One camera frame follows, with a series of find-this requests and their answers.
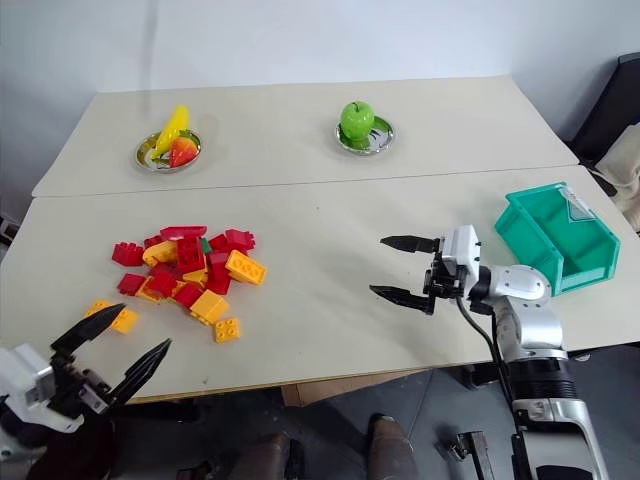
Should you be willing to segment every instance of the pile of lego bricks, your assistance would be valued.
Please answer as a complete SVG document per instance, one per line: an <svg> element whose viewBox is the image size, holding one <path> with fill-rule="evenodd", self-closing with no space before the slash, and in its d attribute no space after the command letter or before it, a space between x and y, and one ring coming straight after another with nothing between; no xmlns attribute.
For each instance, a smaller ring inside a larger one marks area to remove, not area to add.
<svg viewBox="0 0 640 480"><path fill-rule="evenodd" d="M206 226L163 228L159 235L144 240L144 247L116 244L111 258L125 267L150 267L147 276L126 273L118 284L121 294L181 305L213 328L216 342L224 343L240 337L240 325L235 317L221 319L229 309L223 295L232 280L261 285L267 269L249 258L249 250L255 247L251 232L230 229L209 240L206 233ZM108 305L99 300L86 315ZM137 314L124 309L111 328L128 333L136 320Z"/></svg>

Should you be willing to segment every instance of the plastic fruit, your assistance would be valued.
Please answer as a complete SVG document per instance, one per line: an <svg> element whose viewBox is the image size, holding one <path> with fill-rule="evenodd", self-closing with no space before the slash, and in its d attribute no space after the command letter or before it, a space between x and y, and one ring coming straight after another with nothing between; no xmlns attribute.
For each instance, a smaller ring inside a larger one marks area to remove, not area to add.
<svg viewBox="0 0 640 480"><path fill-rule="evenodd" d="M178 105L171 115L156 141L156 147L151 153L151 159L156 159L165 152L168 152L173 141L178 138L181 130L189 127L189 109L184 105Z"/></svg>
<svg viewBox="0 0 640 480"><path fill-rule="evenodd" d="M189 163L198 155L198 144L189 132L180 132L180 136L171 144L169 166L179 167Z"/></svg>
<svg viewBox="0 0 640 480"><path fill-rule="evenodd" d="M364 102L351 102L342 110L340 128L350 140L362 140L369 135L375 120L373 109Z"/></svg>

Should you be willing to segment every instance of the red strawberry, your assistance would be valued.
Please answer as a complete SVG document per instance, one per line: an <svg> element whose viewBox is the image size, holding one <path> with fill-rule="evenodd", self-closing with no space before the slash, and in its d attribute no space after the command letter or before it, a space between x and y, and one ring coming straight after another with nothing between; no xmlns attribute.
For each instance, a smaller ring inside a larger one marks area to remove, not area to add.
<svg viewBox="0 0 640 480"><path fill-rule="evenodd" d="M198 155L198 146L193 139L188 136L180 136L171 144L169 166L174 168L189 163L196 155Z"/></svg>

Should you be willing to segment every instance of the silver plate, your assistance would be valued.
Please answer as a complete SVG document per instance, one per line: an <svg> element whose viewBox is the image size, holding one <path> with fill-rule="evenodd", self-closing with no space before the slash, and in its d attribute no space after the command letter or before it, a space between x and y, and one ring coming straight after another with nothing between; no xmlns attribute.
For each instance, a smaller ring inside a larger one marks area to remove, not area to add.
<svg viewBox="0 0 640 480"><path fill-rule="evenodd" d="M171 168L169 166L168 152L160 156L160 158L167 159L166 164L156 163L153 160L151 160L151 151L156 146L156 141L160 136L160 132L156 132L153 135L149 135L140 143L140 145L138 146L138 149L136 150L136 155L135 157L133 157L133 163L135 163L138 167L142 168L146 172L152 172L152 173L177 173L184 170L185 168L190 167L191 165L196 163L196 160L200 156L201 142L198 134L196 134L191 130L189 130L189 132L198 139L198 154L195 157L193 157L193 160L191 160L189 163L185 163L184 165L180 165L179 167Z"/></svg>
<svg viewBox="0 0 640 480"><path fill-rule="evenodd" d="M356 155L374 155L386 150L393 143L393 127L384 118L375 117L373 128L366 139L359 142L346 137L342 132L340 124L336 125L336 138L345 150L349 150Z"/></svg>

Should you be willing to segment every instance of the white wall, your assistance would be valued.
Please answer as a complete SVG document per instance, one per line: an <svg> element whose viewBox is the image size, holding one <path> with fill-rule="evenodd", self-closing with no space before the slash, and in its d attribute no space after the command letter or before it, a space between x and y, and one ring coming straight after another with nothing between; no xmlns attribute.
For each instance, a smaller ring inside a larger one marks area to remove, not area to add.
<svg viewBox="0 0 640 480"><path fill-rule="evenodd" d="M18 219L97 91L512 73L568 138L640 50L638 0L0 1L0 191Z"/></svg>

